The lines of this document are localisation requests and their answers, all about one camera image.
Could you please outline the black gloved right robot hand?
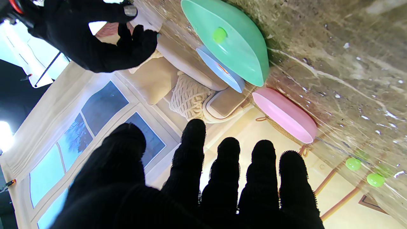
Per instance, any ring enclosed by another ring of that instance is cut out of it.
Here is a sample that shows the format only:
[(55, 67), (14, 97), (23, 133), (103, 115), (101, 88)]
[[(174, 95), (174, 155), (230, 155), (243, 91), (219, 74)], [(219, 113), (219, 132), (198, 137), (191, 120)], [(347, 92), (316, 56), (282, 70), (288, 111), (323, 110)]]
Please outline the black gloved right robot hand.
[[(111, 73), (141, 65), (157, 48), (158, 33), (137, 25), (131, 32), (127, 23), (138, 9), (131, 3), (103, 0), (45, 0), (24, 15), (33, 23), (28, 32), (52, 45), (80, 67), (95, 73)], [(118, 23), (117, 44), (100, 41), (89, 23)]]

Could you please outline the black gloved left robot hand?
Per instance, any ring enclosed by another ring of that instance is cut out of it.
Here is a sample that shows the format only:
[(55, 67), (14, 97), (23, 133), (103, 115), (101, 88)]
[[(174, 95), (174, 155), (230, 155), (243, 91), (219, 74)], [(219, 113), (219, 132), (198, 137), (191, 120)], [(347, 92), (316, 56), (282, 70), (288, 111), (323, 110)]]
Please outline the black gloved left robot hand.
[(200, 191), (205, 123), (192, 119), (158, 190), (145, 182), (146, 139), (132, 123), (96, 148), (68, 190), (51, 229), (323, 229), (305, 162), (296, 151), (257, 142), (238, 194), (239, 141), (223, 139), (208, 184)]

